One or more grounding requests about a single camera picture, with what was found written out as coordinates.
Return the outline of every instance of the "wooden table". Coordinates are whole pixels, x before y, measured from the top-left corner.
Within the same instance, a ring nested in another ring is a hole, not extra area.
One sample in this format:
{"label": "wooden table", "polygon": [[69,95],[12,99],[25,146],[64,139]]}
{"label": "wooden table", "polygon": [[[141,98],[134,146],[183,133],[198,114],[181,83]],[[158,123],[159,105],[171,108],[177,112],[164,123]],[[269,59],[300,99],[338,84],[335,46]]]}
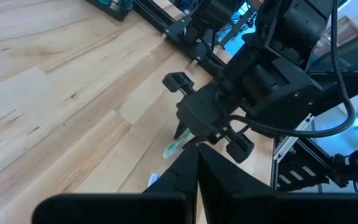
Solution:
{"label": "wooden table", "polygon": [[[0,223],[29,223],[62,192],[143,191],[175,159],[162,158],[178,123],[181,94],[162,85],[174,71],[197,88],[210,79],[135,12],[118,22],[85,1],[0,1]],[[247,135],[256,147],[240,166],[269,184],[273,141]]]}

